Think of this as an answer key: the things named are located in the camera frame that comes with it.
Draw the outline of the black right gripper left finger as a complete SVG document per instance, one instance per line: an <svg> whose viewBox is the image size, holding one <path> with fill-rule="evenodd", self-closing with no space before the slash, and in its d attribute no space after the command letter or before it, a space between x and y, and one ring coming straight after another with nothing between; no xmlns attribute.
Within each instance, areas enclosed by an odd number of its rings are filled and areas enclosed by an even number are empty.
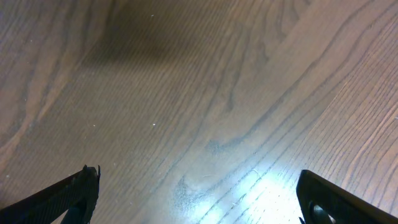
<svg viewBox="0 0 398 224"><path fill-rule="evenodd" d="M1 223L62 223L91 221L100 191L100 168L84 166L81 171L30 197L1 209Z"/></svg>

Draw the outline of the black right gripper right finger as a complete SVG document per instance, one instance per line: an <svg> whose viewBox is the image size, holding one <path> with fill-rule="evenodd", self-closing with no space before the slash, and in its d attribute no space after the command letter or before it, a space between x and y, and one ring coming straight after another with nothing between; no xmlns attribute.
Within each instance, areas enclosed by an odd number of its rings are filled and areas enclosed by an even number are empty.
<svg viewBox="0 0 398 224"><path fill-rule="evenodd" d="M397 218L365 202L310 170L302 170L296 187L301 223L397 224Z"/></svg>

